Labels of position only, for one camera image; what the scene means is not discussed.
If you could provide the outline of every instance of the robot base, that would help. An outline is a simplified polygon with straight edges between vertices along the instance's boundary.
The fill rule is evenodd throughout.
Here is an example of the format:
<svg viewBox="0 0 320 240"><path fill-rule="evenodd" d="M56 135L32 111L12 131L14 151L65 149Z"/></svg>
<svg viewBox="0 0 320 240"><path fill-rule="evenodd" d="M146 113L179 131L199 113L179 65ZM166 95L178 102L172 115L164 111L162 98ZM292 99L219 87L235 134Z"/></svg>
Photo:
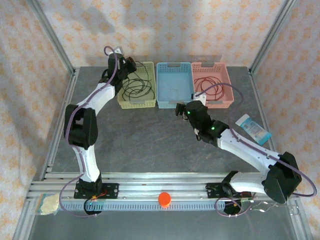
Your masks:
<svg viewBox="0 0 320 240"><path fill-rule="evenodd" d="M101 174L95 182L83 181L81 178L75 185L74 195L75 199L92 199L102 193L105 193L99 199L117 199L119 193L118 183L102 183Z"/></svg>

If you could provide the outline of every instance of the green basket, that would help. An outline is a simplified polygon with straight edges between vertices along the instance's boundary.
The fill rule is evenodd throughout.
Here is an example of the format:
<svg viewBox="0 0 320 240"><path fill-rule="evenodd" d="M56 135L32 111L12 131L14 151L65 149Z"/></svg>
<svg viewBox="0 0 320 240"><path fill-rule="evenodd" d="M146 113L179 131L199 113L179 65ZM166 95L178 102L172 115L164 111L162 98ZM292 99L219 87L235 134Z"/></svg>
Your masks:
<svg viewBox="0 0 320 240"><path fill-rule="evenodd" d="M121 90L118 93L117 100L118 100L118 103L120 104L122 109L154 108L156 106L157 90L156 90L155 66L152 61L145 61L142 63L146 69L141 64L139 64L137 62L136 63L137 69L136 69L135 73L140 78L142 78L144 80L148 79L148 74L149 74L151 89L154 91L154 94L152 91L150 91L147 95L129 100L127 96L124 96L124 98L123 98L124 89L121 88ZM130 79L137 78L137 76L134 73L129 74L128 77Z"/></svg>

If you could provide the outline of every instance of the blue basket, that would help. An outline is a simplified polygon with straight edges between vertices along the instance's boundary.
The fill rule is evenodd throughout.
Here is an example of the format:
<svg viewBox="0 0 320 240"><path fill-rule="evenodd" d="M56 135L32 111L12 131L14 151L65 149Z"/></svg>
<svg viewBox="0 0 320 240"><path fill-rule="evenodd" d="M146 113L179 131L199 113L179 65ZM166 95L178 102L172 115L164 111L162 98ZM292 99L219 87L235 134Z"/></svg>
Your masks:
<svg viewBox="0 0 320 240"><path fill-rule="evenodd" d="M156 100L160 109L189 103L195 92L190 62L159 62L156 65Z"/></svg>

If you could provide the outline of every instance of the patterned wallpaper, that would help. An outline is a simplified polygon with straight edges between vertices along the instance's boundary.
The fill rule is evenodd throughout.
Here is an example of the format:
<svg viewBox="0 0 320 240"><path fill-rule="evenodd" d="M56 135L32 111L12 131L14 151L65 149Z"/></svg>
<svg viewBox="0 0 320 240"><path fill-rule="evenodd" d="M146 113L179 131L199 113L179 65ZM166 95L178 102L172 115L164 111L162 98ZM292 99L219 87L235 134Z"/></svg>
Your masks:
<svg viewBox="0 0 320 240"><path fill-rule="evenodd" d="M249 67L285 0L40 2L76 67L105 66L105 45L140 61L222 55L228 65Z"/></svg>
<svg viewBox="0 0 320 240"><path fill-rule="evenodd" d="M320 4L301 0L278 35L257 82L277 150L296 157L320 191ZM299 190L311 193L302 180ZM315 240L320 239L320 194L303 198Z"/></svg>
<svg viewBox="0 0 320 240"><path fill-rule="evenodd" d="M27 1L0 1L1 240L14 235L69 77Z"/></svg>

